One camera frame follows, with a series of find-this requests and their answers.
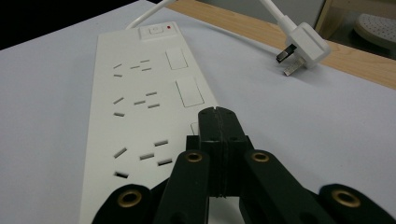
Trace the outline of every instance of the white plug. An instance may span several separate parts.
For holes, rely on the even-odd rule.
[[[297,26],[288,16],[283,15],[271,0],[260,0],[260,2],[274,16],[277,24],[287,36],[288,47],[276,56],[276,60],[282,63],[293,53],[297,58],[284,70],[286,76],[290,76],[301,66],[308,69],[313,67],[330,54],[329,45],[309,24],[303,22]]]

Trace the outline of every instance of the plug prong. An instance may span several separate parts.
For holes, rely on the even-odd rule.
[[[297,49],[294,45],[290,44],[287,48],[285,48],[282,52],[280,52],[276,56],[276,60],[278,63],[282,63],[285,59],[289,58],[289,56],[294,53],[294,50]]]
[[[300,57],[291,66],[287,67],[283,73],[288,77],[301,66],[303,66],[303,64],[305,64],[305,60],[303,57]]]

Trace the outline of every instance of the power switch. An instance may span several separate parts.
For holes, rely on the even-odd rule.
[[[152,35],[156,35],[156,34],[162,33],[163,32],[163,28],[161,26],[151,26],[149,28],[149,32]]]

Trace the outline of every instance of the power strip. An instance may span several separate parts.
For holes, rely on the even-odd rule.
[[[175,22],[98,37],[79,223],[119,187],[164,181],[217,102]]]

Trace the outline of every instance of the brass insert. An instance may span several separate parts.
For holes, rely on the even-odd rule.
[[[141,200],[142,194],[138,190],[128,189],[120,194],[117,203],[120,207],[128,208],[139,204]]]
[[[253,153],[251,155],[251,158],[254,161],[259,161],[259,162],[266,162],[266,161],[270,160],[270,158],[267,155],[265,155],[264,153],[262,153],[262,152]]]
[[[202,160],[202,155],[199,153],[192,152],[187,155],[187,160],[190,162],[198,162]]]
[[[361,206],[361,200],[358,197],[353,195],[352,193],[343,190],[343,189],[335,189],[332,191],[332,197],[340,204],[347,207],[359,207]]]

